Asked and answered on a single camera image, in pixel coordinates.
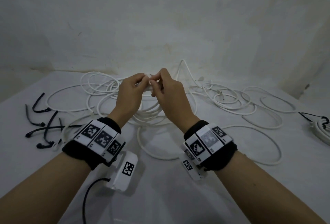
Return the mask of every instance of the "wrist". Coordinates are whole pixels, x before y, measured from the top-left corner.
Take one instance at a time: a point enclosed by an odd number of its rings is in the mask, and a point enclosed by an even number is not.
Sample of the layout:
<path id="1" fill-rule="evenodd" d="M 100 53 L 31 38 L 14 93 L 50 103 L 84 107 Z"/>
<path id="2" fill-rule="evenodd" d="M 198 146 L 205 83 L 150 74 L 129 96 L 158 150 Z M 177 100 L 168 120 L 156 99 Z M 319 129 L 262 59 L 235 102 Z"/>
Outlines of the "wrist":
<path id="1" fill-rule="evenodd" d="M 192 115 L 185 117 L 183 120 L 177 123 L 176 126 L 181 130 L 181 132 L 185 134 L 189 128 L 191 128 L 199 121 L 200 118 L 198 118 L 196 115 L 192 113 Z"/>
<path id="2" fill-rule="evenodd" d="M 118 126 L 122 128 L 132 116 L 124 110 L 115 107 L 112 112 L 107 115 L 107 117 L 115 121 Z"/>

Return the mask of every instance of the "wristband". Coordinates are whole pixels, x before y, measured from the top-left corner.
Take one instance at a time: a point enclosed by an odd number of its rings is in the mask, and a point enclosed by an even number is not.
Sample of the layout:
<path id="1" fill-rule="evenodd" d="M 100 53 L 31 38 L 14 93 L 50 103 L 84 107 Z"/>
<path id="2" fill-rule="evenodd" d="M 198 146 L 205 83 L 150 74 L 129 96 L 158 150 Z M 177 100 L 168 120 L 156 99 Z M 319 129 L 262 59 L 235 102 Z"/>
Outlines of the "wristband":
<path id="1" fill-rule="evenodd" d="M 196 165 L 208 170 L 221 170 L 234 153 L 237 146 L 233 139 L 219 126 L 199 121 L 184 135 L 185 143 L 181 146 L 189 159 Z"/>
<path id="2" fill-rule="evenodd" d="M 125 145 L 121 129 L 110 118 L 99 118 L 83 125 L 62 149 L 64 153 L 86 161 L 91 170 L 98 164 L 110 166 Z"/>

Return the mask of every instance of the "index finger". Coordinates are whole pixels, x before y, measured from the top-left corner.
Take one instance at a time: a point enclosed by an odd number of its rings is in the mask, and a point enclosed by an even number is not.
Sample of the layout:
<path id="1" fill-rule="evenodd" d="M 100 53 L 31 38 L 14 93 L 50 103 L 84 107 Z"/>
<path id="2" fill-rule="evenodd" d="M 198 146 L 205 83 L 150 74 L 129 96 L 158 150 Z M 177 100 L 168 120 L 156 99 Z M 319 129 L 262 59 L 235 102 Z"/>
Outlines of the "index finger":
<path id="1" fill-rule="evenodd" d="M 157 74 L 153 75 L 150 79 L 155 81 L 162 79 L 163 81 L 166 81 L 166 80 L 171 80 L 172 77 L 166 68 L 162 68 Z"/>
<path id="2" fill-rule="evenodd" d="M 129 80 L 129 82 L 133 85 L 137 84 L 138 82 L 140 82 L 143 77 L 145 76 L 144 73 L 138 73 L 138 74 L 134 74 L 131 77 L 128 77 L 127 79 Z"/>

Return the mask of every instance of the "person's right hand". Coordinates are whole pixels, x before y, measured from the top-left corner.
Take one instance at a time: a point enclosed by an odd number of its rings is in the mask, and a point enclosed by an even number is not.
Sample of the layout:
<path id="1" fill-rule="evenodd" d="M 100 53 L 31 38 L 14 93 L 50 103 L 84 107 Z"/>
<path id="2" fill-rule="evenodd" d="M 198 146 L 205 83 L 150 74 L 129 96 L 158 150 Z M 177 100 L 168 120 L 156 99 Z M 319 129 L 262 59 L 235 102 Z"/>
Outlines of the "person's right hand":
<path id="1" fill-rule="evenodd" d="M 150 78 L 152 96 L 157 97 L 167 118 L 183 133 L 199 121 L 191 110 L 181 82 L 173 80 L 166 68 Z"/>

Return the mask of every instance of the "person's left arm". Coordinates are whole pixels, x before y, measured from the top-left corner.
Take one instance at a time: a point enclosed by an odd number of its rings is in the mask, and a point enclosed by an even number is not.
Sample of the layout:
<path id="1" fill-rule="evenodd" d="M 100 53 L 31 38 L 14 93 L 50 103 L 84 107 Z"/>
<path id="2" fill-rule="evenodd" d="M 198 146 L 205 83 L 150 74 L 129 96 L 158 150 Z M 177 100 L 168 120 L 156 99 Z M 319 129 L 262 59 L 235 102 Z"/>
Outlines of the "person's left arm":
<path id="1" fill-rule="evenodd" d="M 138 110 L 148 82 L 143 73 L 124 79 L 107 117 L 122 128 Z M 60 153 L 0 199 L 0 223 L 57 223 L 90 171 L 84 160 Z"/>

